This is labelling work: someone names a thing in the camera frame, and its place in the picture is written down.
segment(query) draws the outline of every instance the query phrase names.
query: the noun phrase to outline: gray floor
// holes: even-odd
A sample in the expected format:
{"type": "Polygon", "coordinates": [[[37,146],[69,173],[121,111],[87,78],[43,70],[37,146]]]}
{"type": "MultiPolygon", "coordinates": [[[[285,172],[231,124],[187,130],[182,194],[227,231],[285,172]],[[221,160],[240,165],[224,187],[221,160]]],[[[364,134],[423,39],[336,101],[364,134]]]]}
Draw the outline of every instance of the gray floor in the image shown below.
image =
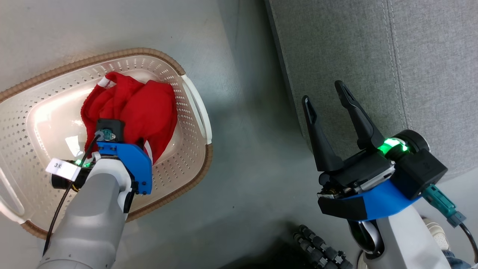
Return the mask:
{"type": "MultiPolygon", "coordinates": [[[[293,224],[356,257],[346,221],[317,206],[318,173],[287,100],[261,1],[8,0],[0,9],[0,88],[138,46],[184,67],[209,112],[214,160],[193,190],[126,225],[114,268],[219,268],[289,238],[293,224]]],[[[0,251],[2,268],[34,268],[43,241],[3,216],[0,227],[1,241],[11,242],[0,251]]],[[[458,256],[471,260],[464,236],[450,233],[452,246],[463,249],[458,256]]]]}

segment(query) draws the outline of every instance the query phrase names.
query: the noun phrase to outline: red cloth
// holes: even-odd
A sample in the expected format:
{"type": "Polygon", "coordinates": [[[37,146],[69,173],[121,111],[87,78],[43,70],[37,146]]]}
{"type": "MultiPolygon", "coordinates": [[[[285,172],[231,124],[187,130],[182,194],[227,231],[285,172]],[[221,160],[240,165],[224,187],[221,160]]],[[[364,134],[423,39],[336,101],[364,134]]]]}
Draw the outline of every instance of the red cloth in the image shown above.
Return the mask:
{"type": "Polygon", "coordinates": [[[148,141],[152,162],[166,149],[177,123],[176,98],[169,84],[148,81],[140,83],[117,72],[108,73],[88,95],[81,108],[87,128],[85,150],[95,137],[99,118],[117,119],[125,123],[124,142],[139,144],[148,141]]]}

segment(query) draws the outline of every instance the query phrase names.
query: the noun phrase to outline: teal connector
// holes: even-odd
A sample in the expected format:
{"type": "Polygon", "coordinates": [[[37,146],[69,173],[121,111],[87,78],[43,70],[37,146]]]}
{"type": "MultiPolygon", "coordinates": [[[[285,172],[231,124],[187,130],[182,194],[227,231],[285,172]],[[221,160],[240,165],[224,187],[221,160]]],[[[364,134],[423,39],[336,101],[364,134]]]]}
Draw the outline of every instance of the teal connector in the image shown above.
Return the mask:
{"type": "Polygon", "coordinates": [[[426,188],[422,196],[430,205],[438,209],[454,228],[465,221],[466,217],[459,211],[456,211],[455,204],[434,184],[426,188]]]}

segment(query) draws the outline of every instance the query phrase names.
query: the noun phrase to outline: gray sofa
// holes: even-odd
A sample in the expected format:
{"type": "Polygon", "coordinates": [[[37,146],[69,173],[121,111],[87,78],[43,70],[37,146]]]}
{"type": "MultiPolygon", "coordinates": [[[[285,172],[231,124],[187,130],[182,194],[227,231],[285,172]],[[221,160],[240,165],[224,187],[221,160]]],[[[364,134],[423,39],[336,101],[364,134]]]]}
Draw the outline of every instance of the gray sofa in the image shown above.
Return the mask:
{"type": "Polygon", "coordinates": [[[343,158],[358,151],[344,81],[385,136],[421,133],[454,178],[478,163],[478,2],[268,0],[299,123],[311,97],[343,158]]]}

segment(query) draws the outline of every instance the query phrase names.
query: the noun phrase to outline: white plastic basket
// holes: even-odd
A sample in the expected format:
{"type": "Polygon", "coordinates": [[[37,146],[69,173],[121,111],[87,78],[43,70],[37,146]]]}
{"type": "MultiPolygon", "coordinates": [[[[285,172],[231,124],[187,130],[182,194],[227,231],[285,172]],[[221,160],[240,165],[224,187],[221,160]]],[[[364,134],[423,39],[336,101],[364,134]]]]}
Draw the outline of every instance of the white plastic basket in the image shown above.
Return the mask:
{"type": "MultiPolygon", "coordinates": [[[[151,195],[137,195],[128,220],[172,201],[195,186],[212,160],[206,108],[181,66],[153,49],[108,53],[51,70],[0,93],[0,211],[44,238],[63,194],[50,185],[50,159],[83,156],[86,128],[80,108],[96,83],[116,71],[140,82],[173,86],[178,124],[167,149],[153,165],[151,195]]],[[[70,192],[59,215],[75,193],[70,192]]]]}

